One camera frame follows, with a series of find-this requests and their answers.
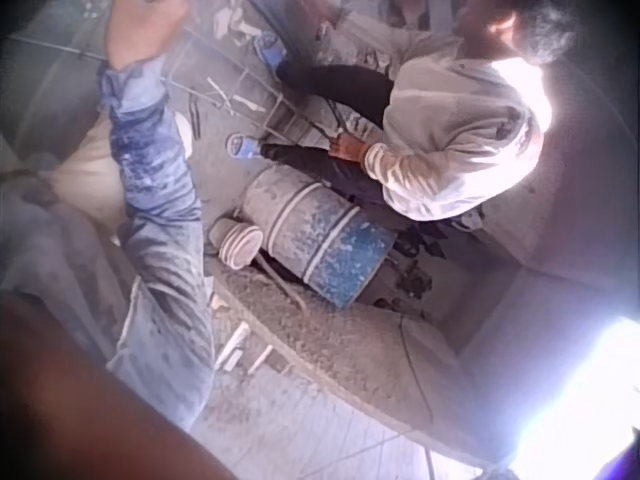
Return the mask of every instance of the shoe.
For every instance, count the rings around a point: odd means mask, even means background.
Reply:
[[[262,32],[253,40],[253,46],[256,49],[256,55],[265,64],[274,81],[280,82],[276,70],[286,58],[287,50],[278,36],[273,32]]]
[[[249,159],[261,157],[260,140],[251,135],[243,135],[242,133],[233,133],[227,137],[225,147],[229,156],[238,159]]]

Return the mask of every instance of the bright light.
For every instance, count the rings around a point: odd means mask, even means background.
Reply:
[[[511,468],[522,480],[592,480],[640,426],[640,325],[607,329],[564,392],[521,438]]]

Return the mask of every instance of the black hair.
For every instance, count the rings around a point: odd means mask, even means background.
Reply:
[[[549,63],[573,45],[577,22],[565,0],[505,0],[516,12],[513,44],[530,63]]]

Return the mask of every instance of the white sweatshirt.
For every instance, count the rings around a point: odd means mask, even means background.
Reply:
[[[540,68],[521,58],[457,58],[453,35],[399,30],[350,13],[338,31],[400,64],[384,143],[364,168],[386,202],[414,220],[459,215],[535,167],[551,106]]]

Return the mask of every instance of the black pants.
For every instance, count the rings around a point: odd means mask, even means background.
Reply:
[[[374,70],[352,65],[307,67],[283,62],[278,78],[293,90],[318,95],[351,107],[382,128],[384,110],[389,105],[393,82]],[[332,158],[326,150],[314,147],[267,144],[265,158],[290,165],[319,180],[326,180],[345,197],[361,204],[385,206],[382,185],[372,180],[360,166]]]

